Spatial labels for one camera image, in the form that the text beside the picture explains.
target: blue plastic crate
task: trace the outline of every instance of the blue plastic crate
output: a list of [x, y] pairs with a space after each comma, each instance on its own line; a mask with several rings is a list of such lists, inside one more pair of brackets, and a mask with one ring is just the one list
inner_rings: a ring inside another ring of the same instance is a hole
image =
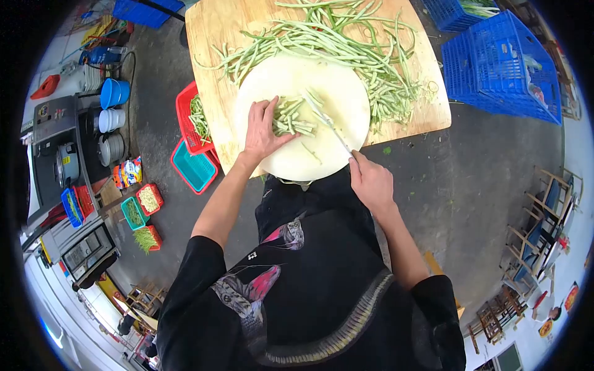
[[505, 102], [481, 93], [476, 87], [476, 77], [470, 57], [470, 41], [460, 34], [441, 47], [444, 65], [444, 84], [450, 99], [471, 104], [489, 113], [512, 115]]
[[[169, 10], [177, 12], [184, 3], [177, 0], [152, 0], [153, 2]], [[132, 0], [117, 0], [113, 7], [114, 18], [143, 24], [145, 26], [159, 28], [169, 19], [169, 15]]]
[[[487, 112], [528, 116], [561, 124], [557, 72], [551, 57], [515, 15], [506, 11], [471, 26], [442, 46], [449, 98]], [[525, 56], [542, 65], [527, 71]], [[530, 82], [546, 106], [529, 91]]]
[[[70, 206], [70, 202], [68, 202], [68, 196], [70, 196], [74, 210], [72, 209], [72, 206]], [[74, 190], [70, 188], [64, 189], [60, 195], [60, 199], [62, 200], [62, 205], [64, 206], [64, 211], [66, 211], [66, 216], [68, 217], [70, 224], [72, 224], [74, 228], [80, 228], [83, 225], [84, 216], [78, 207], [78, 201]]]
[[462, 32], [475, 23], [484, 20], [468, 14], [458, 0], [422, 0], [439, 31]]

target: blue plastic basket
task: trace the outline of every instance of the blue plastic basket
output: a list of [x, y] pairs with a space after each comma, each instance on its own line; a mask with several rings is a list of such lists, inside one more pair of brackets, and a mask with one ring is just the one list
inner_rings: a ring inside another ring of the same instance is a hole
[[[471, 26], [442, 45], [448, 97], [487, 112], [527, 116], [561, 124], [557, 72], [534, 35], [509, 11]], [[528, 73], [524, 56], [542, 65]], [[546, 106], [528, 89], [544, 95]]]
[[219, 172], [206, 153], [190, 155], [183, 139], [179, 141], [170, 160], [179, 175], [197, 195], [206, 190]]
[[[153, 0], [153, 2], [174, 12], [184, 6], [183, 2], [177, 0]], [[169, 19], [167, 14], [132, 0], [117, 0], [112, 15], [120, 20], [144, 24], [154, 28], [161, 27]]]
[[[74, 210], [68, 202], [68, 196], [70, 196], [70, 200], [72, 201]], [[80, 211], [80, 208], [78, 207], [78, 201], [76, 193], [74, 193], [74, 190], [70, 188], [64, 189], [64, 191], [60, 195], [60, 199], [62, 199], [62, 205], [64, 206], [64, 211], [66, 211], [66, 216], [68, 217], [70, 224], [72, 224], [74, 228], [80, 228], [80, 226], [83, 225], [84, 216], [83, 213]]]
[[484, 20], [468, 14], [458, 0], [422, 0], [439, 31], [462, 32], [475, 23]]
[[[132, 202], [132, 204], [134, 205], [134, 207], [136, 208], [136, 211], [138, 212], [138, 215], [140, 215], [140, 218], [142, 219], [142, 223], [140, 224], [135, 224], [131, 219], [130, 219], [130, 215], [128, 215], [128, 208], [127, 208], [127, 203]], [[140, 204], [138, 203], [138, 200], [136, 199], [135, 196], [132, 196], [130, 198], [127, 198], [124, 202], [122, 202], [121, 204], [122, 207], [122, 213], [124, 213], [124, 217], [126, 218], [126, 221], [128, 222], [128, 225], [130, 226], [130, 228], [132, 228], [132, 230], [137, 230], [137, 229], [141, 229], [142, 227], [147, 225], [147, 221], [150, 219], [150, 216], [146, 216], [144, 215], [142, 208], [140, 207]]]

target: table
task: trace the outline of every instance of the table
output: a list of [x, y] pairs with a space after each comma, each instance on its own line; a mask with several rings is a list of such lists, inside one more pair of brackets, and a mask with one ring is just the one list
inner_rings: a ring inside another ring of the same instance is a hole
[[[382, 133], [370, 132], [364, 146], [444, 129], [451, 125], [450, 106], [441, 71], [429, 38], [410, 2], [384, 1], [375, 16], [394, 19], [399, 10], [402, 11], [400, 19], [417, 30], [415, 53], [408, 61], [411, 74], [425, 84], [435, 82], [438, 88], [437, 96], [430, 103], [423, 98], [415, 103], [413, 118], [406, 129], [396, 123], [384, 122]], [[252, 40], [243, 36], [241, 30], [259, 33], [264, 27], [270, 28], [268, 20], [303, 18], [304, 13], [301, 9], [278, 7], [274, 0], [201, 0], [185, 13], [190, 58], [195, 58], [203, 65], [217, 65], [220, 59], [211, 49], [212, 44], [219, 48], [223, 42], [226, 42], [228, 47], [245, 47], [250, 45]], [[359, 26], [345, 30], [346, 35], [353, 39], [368, 40]], [[402, 31], [400, 35], [403, 45], [409, 45], [410, 36]], [[378, 41], [384, 43], [386, 39], [381, 35]], [[230, 85], [225, 78], [217, 81], [223, 75], [222, 70], [200, 69], [194, 63], [192, 68], [214, 146], [223, 171], [227, 173], [237, 159], [241, 147], [230, 122], [233, 119], [238, 87]], [[264, 172], [258, 168], [252, 176], [261, 174]]]

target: blue bucket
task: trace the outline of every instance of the blue bucket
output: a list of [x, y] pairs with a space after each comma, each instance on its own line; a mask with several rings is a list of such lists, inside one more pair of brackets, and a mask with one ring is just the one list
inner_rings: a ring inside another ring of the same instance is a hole
[[117, 104], [126, 103], [130, 98], [130, 83], [108, 78], [101, 89], [101, 108], [108, 109]]

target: stack of plates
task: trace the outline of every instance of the stack of plates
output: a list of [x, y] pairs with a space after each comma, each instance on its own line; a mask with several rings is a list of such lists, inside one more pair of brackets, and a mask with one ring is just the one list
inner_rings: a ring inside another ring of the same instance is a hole
[[101, 87], [101, 71], [97, 68], [84, 65], [84, 91], [97, 90]]

